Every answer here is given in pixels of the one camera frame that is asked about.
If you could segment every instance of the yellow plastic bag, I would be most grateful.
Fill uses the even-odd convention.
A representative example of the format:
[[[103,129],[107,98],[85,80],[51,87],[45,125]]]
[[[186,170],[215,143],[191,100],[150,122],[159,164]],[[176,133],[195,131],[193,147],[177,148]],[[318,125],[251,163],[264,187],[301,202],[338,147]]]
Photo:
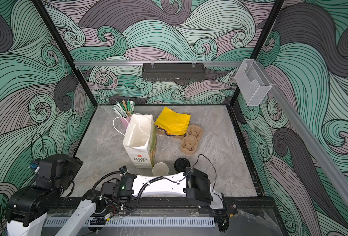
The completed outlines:
[[[154,124],[166,130],[168,135],[184,135],[187,132],[190,119],[191,115],[176,113],[165,107]]]

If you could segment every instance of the pink cup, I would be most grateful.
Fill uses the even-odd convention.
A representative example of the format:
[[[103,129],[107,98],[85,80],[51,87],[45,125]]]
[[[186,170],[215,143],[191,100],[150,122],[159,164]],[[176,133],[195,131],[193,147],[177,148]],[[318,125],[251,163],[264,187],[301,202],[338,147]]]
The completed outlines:
[[[132,116],[128,116],[127,118],[120,117],[121,123],[123,124],[123,126],[124,126],[125,129],[128,128],[128,125],[129,125],[129,122],[130,122],[131,117],[132,117]]]

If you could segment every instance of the paper cup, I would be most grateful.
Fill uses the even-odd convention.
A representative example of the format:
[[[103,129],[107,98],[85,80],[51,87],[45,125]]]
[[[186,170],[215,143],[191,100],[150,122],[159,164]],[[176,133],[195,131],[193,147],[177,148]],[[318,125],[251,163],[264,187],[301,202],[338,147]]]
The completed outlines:
[[[169,173],[169,167],[166,163],[159,162],[152,169],[153,176],[166,176]]]
[[[123,118],[123,117],[120,118],[120,121],[121,121],[121,123],[123,124],[123,126],[124,126],[125,129],[128,128],[128,125],[129,125],[129,122],[130,122],[131,117],[132,117],[132,116],[129,116],[129,117],[127,117],[127,118]]]

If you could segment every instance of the swirl pattern wall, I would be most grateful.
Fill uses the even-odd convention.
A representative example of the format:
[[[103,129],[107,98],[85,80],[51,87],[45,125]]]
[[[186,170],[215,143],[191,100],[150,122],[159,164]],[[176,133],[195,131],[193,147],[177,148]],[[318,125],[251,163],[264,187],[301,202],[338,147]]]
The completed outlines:
[[[31,156],[73,154],[93,110],[31,0],[0,0],[0,235]]]
[[[281,9],[258,60],[348,179],[348,0]],[[269,93],[238,122],[290,235],[348,235],[348,208]]]
[[[74,60],[243,60],[274,0],[44,0]],[[83,67],[100,104],[229,103],[237,68],[204,82],[144,82],[141,67]]]

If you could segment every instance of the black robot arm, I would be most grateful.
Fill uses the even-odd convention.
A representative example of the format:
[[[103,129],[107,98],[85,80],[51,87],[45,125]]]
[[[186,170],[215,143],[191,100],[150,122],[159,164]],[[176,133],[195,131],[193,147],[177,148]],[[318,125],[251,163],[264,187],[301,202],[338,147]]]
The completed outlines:
[[[57,154],[39,162],[36,185],[18,190],[8,201],[6,219],[23,222],[27,227],[55,203],[69,187],[83,162],[66,154]]]

